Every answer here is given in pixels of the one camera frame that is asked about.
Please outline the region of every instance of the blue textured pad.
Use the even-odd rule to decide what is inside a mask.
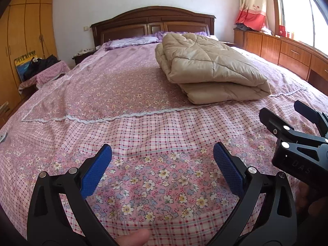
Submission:
[[[101,177],[105,173],[110,161],[112,160],[112,149],[106,145],[100,150],[89,170],[84,175],[81,182],[81,195],[85,200],[86,197],[93,195]]]
[[[230,157],[224,152],[219,143],[213,148],[214,160],[221,170],[224,179],[226,180],[231,192],[239,197],[244,196],[244,179],[239,173],[236,166],[233,164]]]
[[[300,101],[294,103],[294,109],[313,124],[318,124],[318,113]]]

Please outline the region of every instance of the folded comforter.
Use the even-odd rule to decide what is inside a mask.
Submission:
[[[271,94],[265,76],[243,55],[213,39],[169,33],[156,60],[194,104],[257,100]]]

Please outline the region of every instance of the window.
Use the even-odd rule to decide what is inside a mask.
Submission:
[[[294,39],[328,55],[328,25],[314,0],[281,0],[282,24]]]

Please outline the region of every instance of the headboard panel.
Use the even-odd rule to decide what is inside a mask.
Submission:
[[[149,6],[120,14],[91,26],[95,46],[108,40],[154,34],[158,31],[205,31],[214,35],[215,16],[168,6]]]

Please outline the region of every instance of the floral curtain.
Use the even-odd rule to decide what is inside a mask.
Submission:
[[[236,23],[260,31],[265,27],[266,0],[240,0],[240,10]]]

